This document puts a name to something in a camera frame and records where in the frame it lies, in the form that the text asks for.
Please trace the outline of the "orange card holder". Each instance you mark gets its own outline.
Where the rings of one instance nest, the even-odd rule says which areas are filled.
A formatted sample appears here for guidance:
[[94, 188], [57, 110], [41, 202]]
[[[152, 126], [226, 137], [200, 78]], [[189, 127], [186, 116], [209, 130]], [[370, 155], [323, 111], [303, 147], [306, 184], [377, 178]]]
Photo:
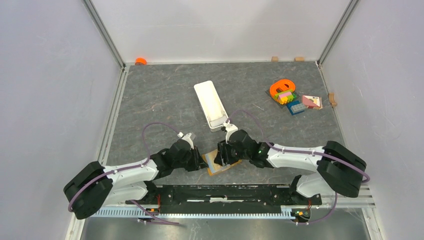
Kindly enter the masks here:
[[227, 164], [225, 166], [221, 166], [221, 165], [214, 162], [215, 158], [218, 156], [218, 153], [219, 153], [218, 149], [215, 149], [215, 150], [208, 152], [208, 153], [205, 153], [201, 156], [203, 161], [205, 163], [207, 163], [207, 165], [208, 165], [207, 171], [208, 171], [208, 174], [210, 176], [222, 173], [222, 172], [224, 172], [224, 171], [226, 171], [226, 170], [228, 170], [228, 169], [230, 169], [230, 168], [232, 168], [232, 167], [234, 167], [234, 166], [236, 166], [236, 165], [238, 165], [242, 162], [242, 160], [240, 159], [234, 164]]

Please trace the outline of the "white rectangular tray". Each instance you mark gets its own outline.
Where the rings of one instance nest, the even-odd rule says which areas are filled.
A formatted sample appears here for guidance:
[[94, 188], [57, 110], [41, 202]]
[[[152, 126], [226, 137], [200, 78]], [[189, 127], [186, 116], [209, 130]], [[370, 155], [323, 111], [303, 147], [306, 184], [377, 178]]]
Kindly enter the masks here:
[[210, 122], [220, 118], [228, 119], [227, 111], [222, 104], [218, 92], [211, 80], [201, 82], [194, 85], [195, 93], [198, 97], [199, 103], [203, 110], [207, 124], [211, 132], [220, 131], [223, 124], [217, 128], [212, 129]]

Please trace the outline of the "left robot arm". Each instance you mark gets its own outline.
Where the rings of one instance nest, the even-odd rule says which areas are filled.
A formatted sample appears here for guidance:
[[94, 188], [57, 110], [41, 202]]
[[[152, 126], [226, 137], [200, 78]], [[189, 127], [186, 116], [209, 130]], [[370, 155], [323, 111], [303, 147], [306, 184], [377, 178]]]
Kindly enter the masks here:
[[119, 202], [142, 200], [151, 204], [157, 198], [154, 180], [169, 176], [175, 169], [193, 172], [207, 167], [198, 148], [180, 139], [138, 162], [102, 166], [92, 161], [65, 185], [63, 192], [68, 211], [83, 220]]

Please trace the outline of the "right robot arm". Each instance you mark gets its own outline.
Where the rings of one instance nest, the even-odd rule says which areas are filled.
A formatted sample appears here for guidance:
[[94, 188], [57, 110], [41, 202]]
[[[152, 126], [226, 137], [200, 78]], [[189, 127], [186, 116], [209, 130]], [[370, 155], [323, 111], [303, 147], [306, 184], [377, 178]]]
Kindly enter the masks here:
[[272, 142], [257, 142], [245, 130], [226, 135], [217, 145], [213, 162], [220, 166], [248, 160], [257, 168], [294, 168], [310, 171], [299, 175], [291, 183], [289, 199], [302, 204], [317, 194], [333, 194], [356, 198], [362, 183], [369, 180], [367, 164], [359, 156], [337, 141], [324, 146], [289, 147]]

